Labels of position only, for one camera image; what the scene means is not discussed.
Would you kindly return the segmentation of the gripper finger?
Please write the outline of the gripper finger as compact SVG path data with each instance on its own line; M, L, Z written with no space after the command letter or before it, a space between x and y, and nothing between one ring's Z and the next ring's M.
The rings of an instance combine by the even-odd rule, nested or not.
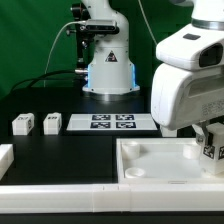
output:
M199 145L206 146L208 144L209 132L207 126L208 121L202 121L197 124L193 124L192 127L196 133L196 142Z

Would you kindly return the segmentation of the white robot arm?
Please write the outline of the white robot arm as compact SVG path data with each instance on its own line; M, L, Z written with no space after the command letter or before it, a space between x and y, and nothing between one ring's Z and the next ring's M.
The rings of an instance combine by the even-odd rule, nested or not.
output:
M208 122L224 115L224 0L170 0L193 8L191 23L156 46L161 65L151 92L151 115L162 127L193 126L208 143ZM81 0L90 18L84 30L94 33L94 56L83 90L102 96L139 89L129 60L128 20L109 0Z

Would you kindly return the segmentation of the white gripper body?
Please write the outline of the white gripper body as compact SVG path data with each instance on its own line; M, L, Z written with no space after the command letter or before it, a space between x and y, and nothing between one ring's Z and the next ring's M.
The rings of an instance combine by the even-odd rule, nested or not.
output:
M161 41L151 114L176 130L224 115L224 31L187 25Z

